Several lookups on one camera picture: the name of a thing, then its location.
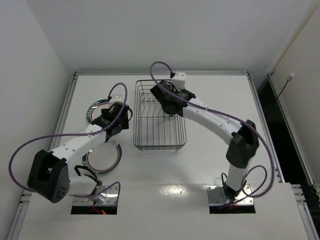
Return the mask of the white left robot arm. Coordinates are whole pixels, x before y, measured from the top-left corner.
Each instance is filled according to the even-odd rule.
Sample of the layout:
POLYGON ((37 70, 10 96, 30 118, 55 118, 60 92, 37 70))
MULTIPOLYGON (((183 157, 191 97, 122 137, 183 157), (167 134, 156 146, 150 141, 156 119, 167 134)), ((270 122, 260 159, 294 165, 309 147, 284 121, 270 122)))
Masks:
POLYGON ((50 151, 37 152, 27 186, 51 203, 57 203, 65 196, 98 196, 102 182, 93 171, 81 165, 82 157, 122 130, 127 130, 131 112, 127 104, 116 101, 110 108, 102 109, 101 115, 80 135, 50 151))

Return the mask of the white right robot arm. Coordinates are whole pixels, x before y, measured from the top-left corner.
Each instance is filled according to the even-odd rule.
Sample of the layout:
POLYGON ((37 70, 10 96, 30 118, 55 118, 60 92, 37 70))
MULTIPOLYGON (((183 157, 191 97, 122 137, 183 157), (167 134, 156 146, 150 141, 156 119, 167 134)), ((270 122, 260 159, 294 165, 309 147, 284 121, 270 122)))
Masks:
POLYGON ((167 115, 179 115, 192 120, 220 137, 227 145, 226 159, 229 169, 222 184, 225 196, 235 201, 245 184, 251 159, 259 147, 258 137, 252 130, 236 120, 209 112, 207 106, 186 89, 178 90, 172 83, 160 81, 150 92, 167 115))

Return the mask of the white plate teal rim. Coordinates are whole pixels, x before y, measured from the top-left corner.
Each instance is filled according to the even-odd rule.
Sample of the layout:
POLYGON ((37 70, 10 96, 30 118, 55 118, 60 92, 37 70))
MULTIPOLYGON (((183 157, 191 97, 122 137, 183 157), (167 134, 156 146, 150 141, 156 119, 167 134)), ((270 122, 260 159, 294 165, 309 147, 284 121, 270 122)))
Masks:
POLYGON ((165 119, 168 119, 171 115, 167 114, 167 113, 163 113, 163 116, 164 116, 165 119))

